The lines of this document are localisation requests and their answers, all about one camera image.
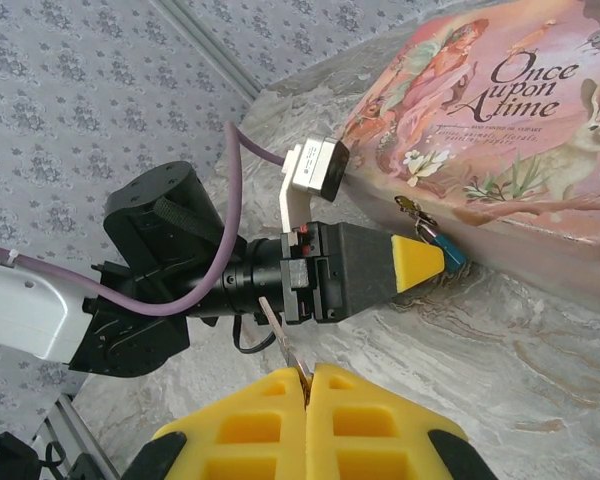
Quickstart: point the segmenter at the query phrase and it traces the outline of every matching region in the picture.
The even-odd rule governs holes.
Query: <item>illustrated flowers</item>
[[[415,187],[418,180],[430,177],[443,166],[444,162],[450,158],[449,150],[429,153],[420,153],[418,150],[411,150],[404,156],[404,165],[411,173],[411,178],[407,181],[410,187]]]

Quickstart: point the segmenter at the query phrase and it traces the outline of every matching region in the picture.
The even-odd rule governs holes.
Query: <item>small padlock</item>
[[[467,257],[462,254],[458,247],[422,217],[416,220],[416,234],[423,242],[435,245],[442,250],[444,269],[448,274],[455,275],[467,264]]]

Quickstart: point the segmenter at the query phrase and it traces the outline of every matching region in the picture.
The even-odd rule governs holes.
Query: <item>yellow tip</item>
[[[430,279],[444,270],[442,250],[418,240],[391,237],[398,293]]]

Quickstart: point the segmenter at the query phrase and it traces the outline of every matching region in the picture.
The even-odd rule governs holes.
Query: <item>floral wallpaper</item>
[[[454,0],[183,0],[263,85]]]
[[[108,193],[173,160],[204,178],[247,108],[149,2],[0,0],[0,245],[115,260]],[[0,431],[30,437],[80,381],[0,347]]]

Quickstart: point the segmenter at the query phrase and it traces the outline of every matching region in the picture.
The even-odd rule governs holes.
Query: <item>black cable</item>
[[[276,313],[276,318],[278,322],[281,322],[280,316]],[[244,353],[246,355],[251,355],[254,353],[259,353],[263,351],[265,348],[271,346],[273,342],[276,341],[275,333],[271,332],[263,341],[253,347],[241,347],[240,346],[240,337],[242,334],[242,315],[234,315],[233,316],[233,345],[238,349],[240,353]]]
[[[53,459],[54,449],[56,450],[56,452],[58,452],[58,456],[60,457],[59,460]],[[64,480],[64,475],[60,473],[58,467],[62,465],[66,458],[67,453],[64,451],[64,448],[62,448],[60,442],[49,442],[47,443],[47,448],[44,452],[44,460],[40,461],[40,466],[42,468],[48,469],[49,472],[51,472],[51,475],[53,475],[53,478],[55,478],[55,480]]]

